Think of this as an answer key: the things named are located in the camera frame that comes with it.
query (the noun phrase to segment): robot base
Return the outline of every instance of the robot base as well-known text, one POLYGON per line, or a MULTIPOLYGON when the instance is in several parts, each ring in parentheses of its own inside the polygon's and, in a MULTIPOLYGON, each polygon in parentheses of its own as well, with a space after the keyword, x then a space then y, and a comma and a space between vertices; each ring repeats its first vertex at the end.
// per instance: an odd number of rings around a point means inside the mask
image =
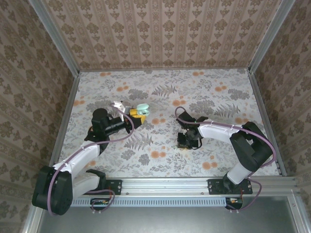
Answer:
POLYGON ((247 179, 244 179, 235 189, 230 192, 224 187, 223 179, 209 179, 208 183, 208 193, 210 195, 219 195, 219 194, 253 194, 253 189, 251 182, 247 179))

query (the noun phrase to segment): ventilation slot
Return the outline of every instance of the ventilation slot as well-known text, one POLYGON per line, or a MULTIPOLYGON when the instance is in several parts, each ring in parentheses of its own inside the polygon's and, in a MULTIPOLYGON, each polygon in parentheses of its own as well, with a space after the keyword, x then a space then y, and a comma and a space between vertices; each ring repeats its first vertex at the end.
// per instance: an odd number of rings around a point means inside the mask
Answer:
MULTIPOLYGON (((78 198, 71 207, 90 207, 91 198, 78 198)), ((226 206, 225 198, 124 198, 116 197, 111 206, 115 207, 204 207, 226 206)))

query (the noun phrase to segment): wire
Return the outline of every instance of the wire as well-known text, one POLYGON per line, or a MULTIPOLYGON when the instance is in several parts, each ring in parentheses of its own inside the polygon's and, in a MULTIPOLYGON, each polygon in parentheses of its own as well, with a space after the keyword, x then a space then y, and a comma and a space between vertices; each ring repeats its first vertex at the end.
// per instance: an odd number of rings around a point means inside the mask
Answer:
POLYGON ((258 190, 258 193, 256 194, 256 196, 254 197, 254 199, 253 199, 247 206, 245 206, 245 207, 243 207, 243 208, 241 208, 241 209, 239 209, 239 210, 237 210, 237 209, 234 208, 233 206, 227 204, 227 206, 229 206, 230 208, 232 208, 232 210, 235 211, 235 212, 237 212, 237 213, 238 213, 239 211, 246 210, 246 209, 249 208, 252 204, 254 204, 254 202, 256 201, 256 199, 258 198, 258 196, 259 196, 259 194, 261 193, 261 190, 262 190, 262 185, 261 185, 261 183, 259 183, 258 181, 254 181, 254 180, 250 179, 249 177, 248 177, 247 179, 248 179, 250 182, 254 182, 254 183, 258 184, 258 185, 259 185, 259 190, 258 190))
MULTIPOLYGON (((272 164, 272 163, 276 160, 276 150, 274 149, 274 147, 273 147, 273 145, 271 144, 271 142, 269 142, 269 141, 268 141, 266 138, 264 138, 263 136, 261 136, 261 135, 259 135, 259 134, 257 134, 257 133, 254 133, 254 132, 252 132, 252 131, 250 131, 250 130, 246 130, 246 129, 243 129, 243 128, 241 128, 241 127, 237 127, 237 126, 229 125, 229 124, 223 124, 223 123, 218 123, 218 122, 213 122, 213 121, 204 121, 204 122, 189 122, 189 121, 185 121, 185 120, 183 120, 183 119, 181 119, 181 118, 178 117, 178 115, 177 115, 177 110, 178 110, 178 109, 183 109, 185 112, 186 112, 186 109, 185 109, 184 107, 181 107, 181 106, 179 106, 179 107, 177 107, 177 108, 175 109, 175 116, 176 116, 176 118, 177 118, 179 121, 183 122, 183 123, 192 124, 192 125, 211 125, 211 124, 213 124, 213 125, 218 125, 218 126, 222 126, 222 127, 227 127, 227 128, 230 128, 230 129, 241 130, 241 131, 244 131, 244 132, 246 132, 246 133, 249 133, 249 134, 251 134, 251 135, 253 135, 253 136, 256 136, 257 138, 259 138, 259 139, 261 139, 262 141, 264 141, 264 142, 271 148, 272 153, 273 153, 273 158, 272 158, 272 160, 270 160, 269 162, 267 162, 267 163, 261 165, 260 167, 268 166, 268 165, 272 164)), ((254 181, 254 180, 250 179, 250 176, 253 175, 253 174, 254 174, 254 172, 252 172, 251 174, 249 174, 249 176, 247 177, 247 179, 248 179, 250 182, 254 182, 254 183, 258 184, 258 185, 259 185, 259 191, 258 191, 258 193, 255 195, 254 199, 253 199, 247 206, 245 206, 245 207, 243 207, 243 208, 241 208, 241 209, 239 209, 239 210, 236 210, 233 206, 227 204, 227 206, 229 206, 230 208, 232 208, 232 209, 235 210, 236 212, 238 212, 238 211, 243 211, 243 210, 246 210, 247 208, 249 208, 249 207, 255 202, 255 200, 258 198, 259 194, 261 193, 261 190, 262 190, 262 185, 261 185, 261 183, 259 183, 259 182, 257 182, 257 181, 254 181)))
POLYGON ((268 141, 266 138, 264 138, 263 136, 261 136, 261 135, 259 135, 259 134, 257 134, 257 133, 254 133, 254 132, 252 132, 252 131, 250 131, 250 130, 246 130, 246 129, 243 129, 243 128, 241 128, 241 127, 237 127, 237 126, 235 126, 235 125, 223 124, 223 123, 218 123, 218 122, 213 122, 213 121, 203 121, 203 122, 190 122, 190 121, 185 121, 185 120, 183 120, 183 119, 181 119, 181 118, 178 117, 178 115, 177 115, 177 110, 178 110, 178 109, 183 109, 185 112, 186 112, 186 109, 185 109, 184 107, 181 107, 181 106, 179 106, 179 107, 177 107, 177 108, 175 109, 175 116, 176 116, 176 118, 177 118, 179 121, 183 122, 183 123, 191 124, 191 125, 211 125, 211 124, 213 124, 213 125, 218 125, 218 126, 230 128, 230 129, 241 130, 241 131, 244 131, 244 132, 246 132, 246 133, 249 133, 249 134, 251 134, 251 135, 253 135, 253 136, 256 136, 257 138, 259 138, 259 139, 261 139, 262 141, 264 141, 264 142, 270 147, 270 149, 272 150, 273 158, 272 158, 272 160, 270 160, 269 162, 267 162, 267 163, 261 165, 260 167, 268 166, 268 165, 272 164, 272 163, 276 160, 276 150, 274 149, 274 147, 273 147, 273 145, 271 144, 271 142, 269 142, 269 141, 268 141))
MULTIPOLYGON (((89 192, 87 192, 86 194, 102 193, 102 192, 110 192, 110 193, 112 193, 112 199, 111 199, 111 201, 108 203, 108 205, 107 205, 103 210, 101 210, 101 212, 104 212, 104 211, 106 211, 106 210, 111 206, 111 204, 112 204, 113 201, 115 200, 115 197, 116 197, 115 192, 114 192, 113 190, 110 190, 110 189, 102 189, 102 190, 97 190, 97 191, 89 191, 89 192)), ((94 204, 97 203, 97 202, 98 202, 98 200, 95 200, 95 201, 92 202, 92 205, 91 205, 92 211, 95 211, 95 209, 94 209, 94 204)))
POLYGON ((242 188, 241 188, 241 196, 240 196, 240 199, 242 199, 242 201, 243 201, 243 190, 242 190, 242 188))
POLYGON ((114 140, 109 140, 109 141, 102 141, 102 142, 94 142, 94 143, 90 143, 80 149, 78 149, 74 154, 72 154, 72 156, 70 156, 57 170, 56 172, 54 173, 54 175, 52 176, 52 179, 51 179, 51 182, 50 182, 50 186, 49 186, 49 190, 48 190, 48 199, 47 199, 47 206, 48 206, 48 211, 49 211, 49 214, 51 216, 55 216, 56 214, 53 213, 52 209, 51 209, 51 195, 52 195, 52 189, 53 189, 53 185, 54 185, 54 182, 55 182, 55 179, 58 175, 58 173, 60 172, 60 170, 66 166, 66 164, 72 160, 75 156, 77 156, 81 151, 83 151, 84 149, 88 148, 88 147, 91 147, 91 146, 94 146, 94 145, 100 145, 100 144, 104 144, 104 143, 112 143, 112 142, 120 142, 122 140, 125 140, 127 138, 129 138, 134 130, 135 130, 135 126, 134 126, 134 123, 132 121, 132 119, 127 115, 125 114, 124 112, 122 112, 121 110, 119 110, 118 108, 116 108, 115 106, 113 106, 113 104, 110 105, 112 108, 114 108, 117 112, 121 113, 122 115, 124 115, 131 123, 132 125, 132 130, 130 131, 130 133, 123 137, 123 138, 120 138, 120 139, 114 139, 114 140))
POLYGON ((192 148, 193 150, 197 150, 197 149, 200 149, 202 147, 202 139, 200 139, 200 146, 197 147, 197 148, 192 148))

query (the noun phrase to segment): yellow object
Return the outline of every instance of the yellow object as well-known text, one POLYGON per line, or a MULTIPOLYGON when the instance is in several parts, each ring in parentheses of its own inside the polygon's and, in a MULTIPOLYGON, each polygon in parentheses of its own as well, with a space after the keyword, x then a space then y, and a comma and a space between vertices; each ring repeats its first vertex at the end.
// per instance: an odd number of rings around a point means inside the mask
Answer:
POLYGON ((140 118, 141 123, 144 123, 146 116, 145 115, 138 115, 137 109, 130 109, 130 116, 134 118, 140 118))

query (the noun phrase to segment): mint green object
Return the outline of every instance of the mint green object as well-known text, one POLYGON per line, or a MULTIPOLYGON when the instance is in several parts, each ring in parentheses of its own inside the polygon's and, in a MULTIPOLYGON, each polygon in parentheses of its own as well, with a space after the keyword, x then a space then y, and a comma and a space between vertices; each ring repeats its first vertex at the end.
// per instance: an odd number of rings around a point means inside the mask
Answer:
POLYGON ((146 103, 141 103, 141 104, 137 105, 137 107, 136 107, 137 115, 148 116, 150 114, 148 108, 149 108, 149 105, 146 103))

